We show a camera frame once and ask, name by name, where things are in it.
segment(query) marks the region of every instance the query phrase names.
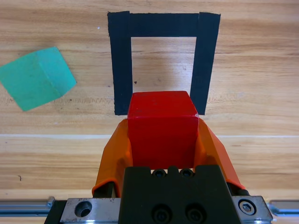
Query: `wooden plank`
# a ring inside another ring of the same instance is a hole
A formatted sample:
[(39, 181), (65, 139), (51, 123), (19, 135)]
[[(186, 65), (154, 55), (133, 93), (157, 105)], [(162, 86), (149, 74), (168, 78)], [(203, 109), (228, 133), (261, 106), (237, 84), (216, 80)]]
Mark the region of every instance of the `wooden plank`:
[[(57, 46), (78, 84), (29, 112), (0, 85), (0, 133), (111, 134), (123, 116), (114, 116), (107, 11), (123, 10), (221, 13), (204, 120), (220, 135), (299, 135), (296, 0), (4, 0), (0, 65)], [(194, 38), (133, 38), (132, 49), (134, 91), (189, 91)]]

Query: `screw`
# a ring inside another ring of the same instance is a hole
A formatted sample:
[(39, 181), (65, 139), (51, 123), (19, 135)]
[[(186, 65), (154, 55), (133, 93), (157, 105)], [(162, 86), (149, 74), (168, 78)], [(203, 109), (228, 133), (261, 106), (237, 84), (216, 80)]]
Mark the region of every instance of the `screw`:
[(194, 173), (192, 170), (190, 169), (182, 169), (180, 172), (179, 172), (183, 177), (193, 177)]
[(53, 203), (55, 202), (55, 198), (53, 196), (50, 196), (48, 201), (47, 201), (47, 206), (49, 208), (52, 208)]
[(153, 176), (156, 176), (156, 177), (165, 177), (166, 176), (166, 172), (163, 169), (156, 169), (153, 172)]
[(256, 207), (255, 205), (250, 201), (241, 200), (239, 202), (239, 208), (243, 213), (246, 215), (252, 216), (256, 213)]
[(152, 217), (156, 224), (168, 224), (171, 221), (171, 210), (167, 205), (158, 205), (153, 209)]

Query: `black screw head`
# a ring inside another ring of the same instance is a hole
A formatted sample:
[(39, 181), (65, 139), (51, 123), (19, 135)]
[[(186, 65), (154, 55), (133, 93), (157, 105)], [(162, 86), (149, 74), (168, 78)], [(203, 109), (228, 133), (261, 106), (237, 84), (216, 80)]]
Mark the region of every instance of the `black screw head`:
[(163, 169), (156, 169), (153, 172), (153, 176), (156, 176), (156, 177), (165, 177), (166, 176), (166, 172)]
[(186, 208), (186, 216), (191, 223), (201, 224), (206, 219), (206, 212), (199, 204), (191, 204)]
[(179, 173), (180, 173), (183, 177), (193, 177), (193, 176), (194, 176), (193, 171), (190, 170), (190, 169), (182, 169)]
[(172, 213), (167, 205), (156, 206), (152, 211), (152, 218), (157, 224), (167, 224), (171, 221)]

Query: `green block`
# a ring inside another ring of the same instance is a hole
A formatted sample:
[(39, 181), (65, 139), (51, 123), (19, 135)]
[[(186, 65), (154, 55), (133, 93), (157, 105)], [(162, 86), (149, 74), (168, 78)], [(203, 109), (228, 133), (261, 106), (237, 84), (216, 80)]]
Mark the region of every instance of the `green block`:
[(77, 83), (56, 47), (3, 65), (0, 82), (24, 111), (58, 99)]

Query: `black tape square outline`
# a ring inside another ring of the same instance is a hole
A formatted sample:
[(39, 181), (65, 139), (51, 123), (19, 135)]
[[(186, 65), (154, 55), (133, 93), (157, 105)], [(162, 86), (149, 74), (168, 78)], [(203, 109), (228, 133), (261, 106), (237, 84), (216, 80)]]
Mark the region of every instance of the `black tape square outline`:
[(127, 115), (133, 94), (131, 37), (196, 37), (190, 97), (204, 115), (220, 15), (108, 13), (114, 84), (114, 111)]

